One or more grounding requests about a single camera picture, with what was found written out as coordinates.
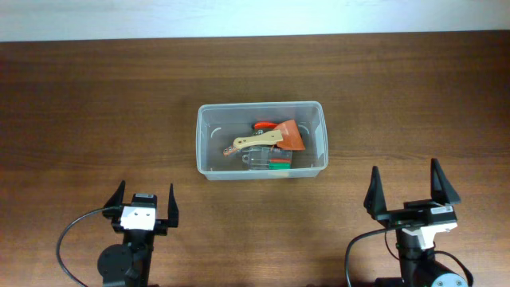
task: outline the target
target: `black cable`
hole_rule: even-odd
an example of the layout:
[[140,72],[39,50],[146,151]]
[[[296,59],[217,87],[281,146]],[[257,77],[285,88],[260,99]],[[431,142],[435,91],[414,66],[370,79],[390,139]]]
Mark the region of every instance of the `black cable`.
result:
[[61,266],[62,270],[64,270],[64,273],[67,276],[69,276],[73,281],[75,281],[81,287],[87,287],[87,285],[85,285],[82,281],[78,280],[78,278],[74,277],[74,275],[71,274],[71,272],[67,269],[67,267],[65,267],[65,264],[62,261],[62,258],[61,258],[62,239],[64,239],[64,236],[68,233],[68,231],[71,229],[71,227],[73,227],[75,224],[77,224],[81,219],[86,218],[86,217],[88,217],[90,215],[93,215],[93,214],[100,213],[102,211],[114,210],[114,209],[119,209],[119,207],[118,206],[114,206],[114,207],[100,208],[100,209],[96,209],[96,210],[93,210],[93,211],[90,211],[90,212],[88,212],[86,214],[81,215],[79,218],[75,219],[67,227],[65,227],[64,231],[62,231],[62,233],[61,233],[61,236],[58,238],[58,241],[57,241],[57,252],[56,252],[57,253],[58,264]]
[[433,254],[443,254],[443,255],[446,255],[446,256],[452,258],[462,268],[462,271],[464,271],[465,278],[468,281],[468,287],[473,286],[473,282],[474,282],[473,275],[471,274],[471,271],[469,271],[469,269],[464,264],[462,264],[462,262],[460,260],[458,260],[455,256],[453,256],[452,254],[450,254],[446,251],[437,250],[437,251],[433,251],[430,255],[433,255]]
[[349,245],[347,246],[347,250],[345,251],[345,262],[344,262],[344,265],[345,265],[345,280],[347,281],[347,286],[348,287],[352,287],[351,279],[349,278],[349,253],[351,252],[352,246],[358,240],[360,240],[360,239],[367,238],[367,237],[370,237],[372,235],[377,235],[377,234],[385,233],[385,232],[392,231],[392,230],[399,230],[399,229],[402,229],[404,227],[405,226],[396,226],[396,227],[384,228],[384,229],[381,229],[381,230],[374,230],[374,231],[371,231],[371,232],[366,232],[365,234],[361,234],[361,235],[355,237],[354,239],[351,240],[351,242],[349,242]]
[[395,259],[397,259],[397,261],[399,261],[398,257],[393,253],[393,251],[391,251],[390,246],[388,245],[387,235],[388,235],[388,231],[384,233],[384,243],[386,244],[386,248],[388,249],[388,252],[391,254],[391,256],[393,256],[393,258],[395,258]]

